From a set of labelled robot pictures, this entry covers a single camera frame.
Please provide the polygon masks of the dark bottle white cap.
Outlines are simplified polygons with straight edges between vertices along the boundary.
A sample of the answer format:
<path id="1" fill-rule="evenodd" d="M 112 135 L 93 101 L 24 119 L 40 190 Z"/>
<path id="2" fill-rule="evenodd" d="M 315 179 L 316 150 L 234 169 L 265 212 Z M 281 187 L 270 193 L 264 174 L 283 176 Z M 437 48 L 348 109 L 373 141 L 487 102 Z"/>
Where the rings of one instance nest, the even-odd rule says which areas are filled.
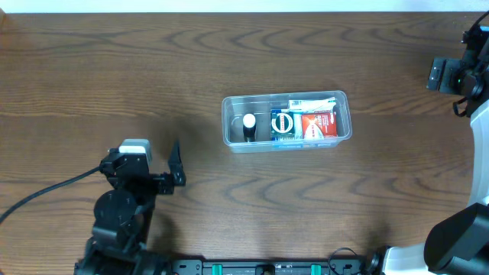
<path id="1" fill-rule="evenodd" d="M 246 142 L 254 142 L 256 134 L 256 118 L 253 114 L 248 113 L 243 116 L 243 135 Z"/>

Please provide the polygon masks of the green Zam-Buk box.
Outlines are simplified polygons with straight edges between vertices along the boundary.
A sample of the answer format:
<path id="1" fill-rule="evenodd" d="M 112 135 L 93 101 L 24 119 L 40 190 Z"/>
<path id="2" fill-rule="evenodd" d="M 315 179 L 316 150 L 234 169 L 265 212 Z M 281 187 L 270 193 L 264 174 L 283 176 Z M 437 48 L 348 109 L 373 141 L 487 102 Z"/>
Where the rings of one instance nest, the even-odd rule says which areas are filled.
<path id="1" fill-rule="evenodd" d="M 272 141 L 287 141 L 295 138 L 293 114 L 273 109 L 270 113 L 270 138 Z"/>

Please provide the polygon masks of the blue cartoon medicine box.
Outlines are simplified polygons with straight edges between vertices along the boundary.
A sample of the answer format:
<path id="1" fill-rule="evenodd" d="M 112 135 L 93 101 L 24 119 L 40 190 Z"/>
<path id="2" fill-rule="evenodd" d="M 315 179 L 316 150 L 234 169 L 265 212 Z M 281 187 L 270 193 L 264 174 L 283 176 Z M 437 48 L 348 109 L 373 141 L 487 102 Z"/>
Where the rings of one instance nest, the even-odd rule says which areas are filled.
<path id="1" fill-rule="evenodd" d="M 302 147 L 304 144 L 306 144 L 306 146 L 309 147 L 312 143 L 315 143 L 318 141 L 324 141 L 325 139 L 328 139 L 328 138 L 336 138 L 336 137 L 327 137 L 327 138 L 324 138 L 322 140 L 305 140 L 303 138 L 302 119 L 301 119 L 301 116 L 304 113 L 292 112 L 292 111 L 286 110 L 286 109 L 280 109 L 280 110 L 283 112 L 290 112 L 293 114 L 294 127 L 295 127 L 295 138 L 293 140 L 287 140 L 287 141 L 273 141 L 273 142 L 277 143 L 278 146 L 281 146 L 281 147 Z"/>

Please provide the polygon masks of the white Panadol box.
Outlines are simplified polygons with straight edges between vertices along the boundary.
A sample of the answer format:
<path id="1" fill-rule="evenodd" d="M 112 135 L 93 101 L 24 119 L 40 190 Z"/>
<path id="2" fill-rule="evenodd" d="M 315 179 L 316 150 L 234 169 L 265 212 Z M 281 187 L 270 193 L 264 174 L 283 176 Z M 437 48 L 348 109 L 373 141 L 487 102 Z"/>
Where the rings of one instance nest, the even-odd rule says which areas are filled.
<path id="1" fill-rule="evenodd" d="M 290 100 L 288 109 L 292 112 L 304 114 L 332 112 L 336 103 L 335 97 L 317 100 Z"/>

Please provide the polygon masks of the red Panadol box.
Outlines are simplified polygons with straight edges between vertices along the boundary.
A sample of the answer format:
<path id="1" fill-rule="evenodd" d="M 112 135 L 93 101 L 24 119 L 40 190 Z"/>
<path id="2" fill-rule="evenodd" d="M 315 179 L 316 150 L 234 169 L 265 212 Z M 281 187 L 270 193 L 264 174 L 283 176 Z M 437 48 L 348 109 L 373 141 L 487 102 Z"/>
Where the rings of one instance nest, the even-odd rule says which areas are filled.
<path id="1" fill-rule="evenodd" d="M 305 140 L 322 140 L 338 136 L 335 112 L 302 114 L 301 119 Z"/>

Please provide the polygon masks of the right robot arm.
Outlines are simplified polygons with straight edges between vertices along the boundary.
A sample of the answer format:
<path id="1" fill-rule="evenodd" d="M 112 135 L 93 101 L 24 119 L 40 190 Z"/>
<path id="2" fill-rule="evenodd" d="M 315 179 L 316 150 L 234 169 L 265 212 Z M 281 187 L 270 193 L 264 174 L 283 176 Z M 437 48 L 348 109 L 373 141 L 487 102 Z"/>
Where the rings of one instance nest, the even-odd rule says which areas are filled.
<path id="1" fill-rule="evenodd" d="M 468 204 L 435 225 L 425 242 L 375 254 L 374 274 L 488 272 L 488 28 L 475 22 L 461 42 L 466 46 L 462 58 L 433 60 L 427 87 L 458 95 L 453 111 L 470 120 L 474 167 Z"/>

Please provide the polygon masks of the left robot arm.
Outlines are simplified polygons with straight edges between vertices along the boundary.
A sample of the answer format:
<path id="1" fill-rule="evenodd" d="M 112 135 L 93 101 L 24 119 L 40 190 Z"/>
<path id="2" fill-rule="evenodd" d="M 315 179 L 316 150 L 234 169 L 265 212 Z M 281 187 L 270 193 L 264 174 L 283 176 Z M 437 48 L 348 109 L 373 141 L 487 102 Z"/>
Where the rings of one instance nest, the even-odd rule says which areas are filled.
<path id="1" fill-rule="evenodd" d="M 151 173 L 151 160 L 145 139 L 126 139 L 101 160 L 99 170 L 112 189 L 95 203 L 92 237 L 75 275 L 172 274 L 167 256 L 147 250 L 147 238 L 156 198 L 186 185 L 180 143 L 168 157 L 168 173 Z"/>

